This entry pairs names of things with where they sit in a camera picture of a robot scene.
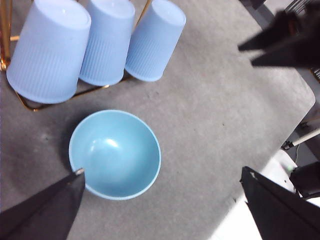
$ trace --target cup rack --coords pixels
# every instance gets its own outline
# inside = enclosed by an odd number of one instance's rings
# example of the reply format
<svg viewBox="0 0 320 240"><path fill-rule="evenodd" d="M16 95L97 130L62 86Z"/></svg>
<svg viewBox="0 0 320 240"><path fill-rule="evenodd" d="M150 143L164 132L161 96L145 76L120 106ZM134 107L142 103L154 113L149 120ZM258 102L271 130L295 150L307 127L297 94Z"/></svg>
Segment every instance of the cup rack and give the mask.
<svg viewBox="0 0 320 240"><path fill-rule="evenodd" d="M141 12L141 15L139 16L139 19L136 23L136 26L138 25L140 19L147 11L149 5L151 4L152 0L147 0L146 4L144 5L144 8ZM10 45L11 42L15 42L19 40L19 36L11 36L11 22L12 22L12 10L13 10L13 0L0 0L0 72L5 72L8 69L8 66L10 64L11 60L11 52L10 52ZM133 79L134 77L129 75L122 78L121 82ZM101 90L101 89L107 89L110 85L105 86L95 86L92 88L88 88L86 90L82 90L79 92L76 92L73 97L71 97L68 101L71 99ZM28 110L33 112L39 112L42 109L49 108L51 106L54 106L56 104L41 104L38 106L34 106L33 104L29 103L29 100L25 97L21 96L18 92L16 92L13 88L12 90L15 92L16 96L20 100L21 104Z"/></svg>

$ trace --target upside-down cup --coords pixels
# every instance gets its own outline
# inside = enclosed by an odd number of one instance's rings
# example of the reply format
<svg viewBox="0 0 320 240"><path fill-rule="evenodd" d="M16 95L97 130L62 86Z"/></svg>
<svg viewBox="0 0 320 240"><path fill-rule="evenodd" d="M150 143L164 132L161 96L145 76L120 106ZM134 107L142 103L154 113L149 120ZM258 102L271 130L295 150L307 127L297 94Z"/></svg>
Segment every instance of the upside-down cup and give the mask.
<svg viewBox="0 0 320 240"><path fill-rule="evenodd" d="M131 36L125 70L139 80L159 80L186 19L184 12L171 1L153 0Z"/></svg>
<svg viewBox="0 0 320 240"><path fill-rule="evenodd" d="M34 0L6 73L12 88L43 104L70 99L90 25L89 13L74 0Z"/></svg>

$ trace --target gray surface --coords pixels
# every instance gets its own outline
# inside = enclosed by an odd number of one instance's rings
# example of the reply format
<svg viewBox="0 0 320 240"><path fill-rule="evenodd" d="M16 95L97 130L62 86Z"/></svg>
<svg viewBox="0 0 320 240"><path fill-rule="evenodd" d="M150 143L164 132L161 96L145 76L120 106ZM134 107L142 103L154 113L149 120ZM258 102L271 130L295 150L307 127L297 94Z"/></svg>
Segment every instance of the gray surface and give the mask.
<svg viewBox="0 0 320 240"><path fill-rule="evenodd" d="M27 8L15 1L14 30ZM260 28L237 0L176 0L187 25L161 80L132 80L40 111L1 78L1 204L5 210L70 171L68 144L87 115L121 109L157 135L162 166L143 195L85 192L69 240L206 240L241 193L241 167L261 169L314 104L295 70L257 68L237 44ZM137 13L144 1L134 1Z"/></svg>

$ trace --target bowl rim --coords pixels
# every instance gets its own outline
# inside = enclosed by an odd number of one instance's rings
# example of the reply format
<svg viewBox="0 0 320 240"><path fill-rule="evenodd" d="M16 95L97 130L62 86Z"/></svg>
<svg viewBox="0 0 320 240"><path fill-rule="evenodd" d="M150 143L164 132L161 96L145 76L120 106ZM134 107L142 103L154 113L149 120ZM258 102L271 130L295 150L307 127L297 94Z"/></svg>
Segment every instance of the bowl rim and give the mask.
<svg viewBox="0 0 320 240"><path fill-rule="evenodd" d="M71 138L70 138L69 151L68 151L69 163L71 165L72 171L76 171L77 169L75 168L74 161L73 161L71 153L72 153L73 141L74 141L75 135L77 134L79 129L82 127L82 125L88 119L94 118L96 115L105 114L105 113L120 113L120 114L128 115L128 116L138 120L139 122L141 122L150 131L150 133L153 136L153 139L156 142L157 148L158 148L158 154L159 154L158 169L157 169L152 181L144 189L142 189L141 191L139 191L139 192L137 192L135 194L132 194L132 195L128 195L128 196L110 196L110 195L106 195L106 194L100 193L99 191L94 190L91 186L89 186L87 184L87 182L85 182L85 188L89 192L91 192L91 193L93 193L93 194L95 194L95 195L97 195L97 196L99 196L101 198L108 199L108 200L121 201L121 200L129 200L129 199L136 198L136 197L140 196L141 194L143 194L144 192L146 192L154 184L154 182L156 181L156 179L157 179L157 177L159 175L159 172L160 172L160 167L161 167L161 149L160 149L159 141L158 141L156 135L154 134L154 132L152 131L152 129L144 121L142 121L140 118L138 118L137 116L133 115L132 113L129 113L129 112L126 112L126 111L122 111L122 110L117 110L117 109L106 109L106 110L96 111L96 112L90 114L89 116L85 117L83 120L81 120L81 122L73 130Z"/></svg>

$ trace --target light blue cup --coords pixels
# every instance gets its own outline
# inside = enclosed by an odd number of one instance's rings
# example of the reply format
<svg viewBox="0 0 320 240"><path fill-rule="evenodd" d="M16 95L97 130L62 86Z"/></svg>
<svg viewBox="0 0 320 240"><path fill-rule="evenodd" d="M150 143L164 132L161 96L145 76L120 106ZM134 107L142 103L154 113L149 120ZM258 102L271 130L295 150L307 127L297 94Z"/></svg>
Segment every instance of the light blue cup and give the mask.
<svg viewBox="0 0 320 240"><path fill-rule="evenodd" d="M161 151L152 130L119 110L91 114L74 130L69 144L72 170L84 168L86 188L99 197L128 200L155 182Z"/></svg>
<svg viewBox="0 0 320 240"><path fill-rule="evenodd" d="M159 80L186 20L184 12L171 1L153 0L131 36L125 70L139 80Z"/></svg>
<svg viewBox="0 0 320 240"><path fill-rule="evenodd" d="M57 104L76 90L91 18L74 0L34 0L11 64L9 84L27 99Z"/></svg>
<svg viewBox="0 0 320 240"><path fill-rule="evenodd" d="M89 0L92 24L80 79L96 85L114 85L123 75L135 19L129 0Z"/></svg>

